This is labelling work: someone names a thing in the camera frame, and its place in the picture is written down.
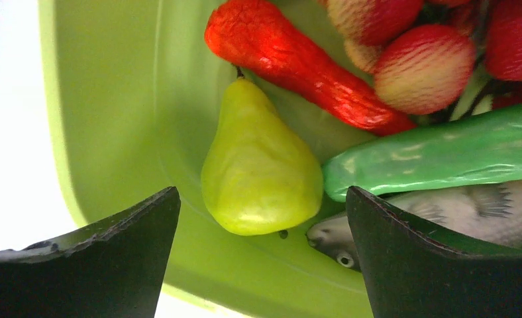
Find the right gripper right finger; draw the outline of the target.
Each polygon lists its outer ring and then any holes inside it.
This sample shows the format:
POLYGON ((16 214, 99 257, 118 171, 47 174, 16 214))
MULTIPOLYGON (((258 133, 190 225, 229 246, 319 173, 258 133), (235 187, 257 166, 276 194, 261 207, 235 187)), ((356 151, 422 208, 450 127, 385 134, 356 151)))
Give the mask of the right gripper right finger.
POLYGON ((522 249, 449 230, 357 186, 346 212, 375 317, 522 317, 522 249))

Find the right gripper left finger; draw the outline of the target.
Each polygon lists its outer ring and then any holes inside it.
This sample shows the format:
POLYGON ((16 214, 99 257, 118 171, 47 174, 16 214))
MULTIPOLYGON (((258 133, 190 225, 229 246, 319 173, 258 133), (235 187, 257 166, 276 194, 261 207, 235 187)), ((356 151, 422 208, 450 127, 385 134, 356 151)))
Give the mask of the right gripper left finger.
POLYGON ((22 250, 0 251, 0 317, 153 317, 180 214, 167 187, 22 250))

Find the green pear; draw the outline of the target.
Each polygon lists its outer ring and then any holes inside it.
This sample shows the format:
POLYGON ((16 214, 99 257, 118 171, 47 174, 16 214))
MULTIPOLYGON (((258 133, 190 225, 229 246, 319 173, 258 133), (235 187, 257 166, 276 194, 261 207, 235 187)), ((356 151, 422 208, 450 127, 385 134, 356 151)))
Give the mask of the green pear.
POLYGON ((296 227, 321 208, 318 159, 241 71, 223 93, 201 191, 214 220, 240 236, 296 227))

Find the green plastic bin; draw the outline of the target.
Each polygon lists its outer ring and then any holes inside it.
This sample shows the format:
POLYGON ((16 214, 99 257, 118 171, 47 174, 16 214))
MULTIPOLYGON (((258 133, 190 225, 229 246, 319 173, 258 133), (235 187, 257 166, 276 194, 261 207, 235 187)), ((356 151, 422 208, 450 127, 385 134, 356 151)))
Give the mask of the green plastic bin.
POLYGON ((79 226, 168 187, 182 202, 163 298, 218 317, 371 317, 362 276, 305 225, 241 237, 206 212, 199 175, 235 71, 203 32, 218 1, 39 1, 48 122, 79 226))

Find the grey toy fish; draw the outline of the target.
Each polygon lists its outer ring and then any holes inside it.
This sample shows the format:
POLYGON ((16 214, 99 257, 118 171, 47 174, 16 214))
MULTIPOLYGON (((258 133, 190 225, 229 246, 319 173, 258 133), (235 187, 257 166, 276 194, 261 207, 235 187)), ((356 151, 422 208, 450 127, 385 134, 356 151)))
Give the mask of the grey toy fish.
MULTIPOLYGON (((386 201, 469 237, 522 248, 522 180, 412 191, 386 201)), ((345 268, 360 270, 346 212, 315 223, 305 236, 318 252, 345 268)))

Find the green cucumber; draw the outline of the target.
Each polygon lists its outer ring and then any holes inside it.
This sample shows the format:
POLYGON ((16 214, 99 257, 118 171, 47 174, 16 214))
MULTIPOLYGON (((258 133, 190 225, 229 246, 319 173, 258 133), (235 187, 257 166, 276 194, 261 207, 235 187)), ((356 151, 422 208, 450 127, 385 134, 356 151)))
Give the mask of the green cucumber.
POLYGON ((323 164, 325 193, 381 195, 522 180, 522 103, 357 144, 323 164))

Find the red chili pepper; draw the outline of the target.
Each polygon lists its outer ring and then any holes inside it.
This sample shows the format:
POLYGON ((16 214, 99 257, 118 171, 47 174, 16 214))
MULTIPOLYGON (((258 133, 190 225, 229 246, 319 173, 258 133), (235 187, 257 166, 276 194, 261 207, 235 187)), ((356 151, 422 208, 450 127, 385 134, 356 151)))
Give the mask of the red chili pepper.
POLYGON ((417 126, 269 1, 225 1, 210 14, 204 41, 216 56, 302 96, 352 127, 389 136, 417 126))

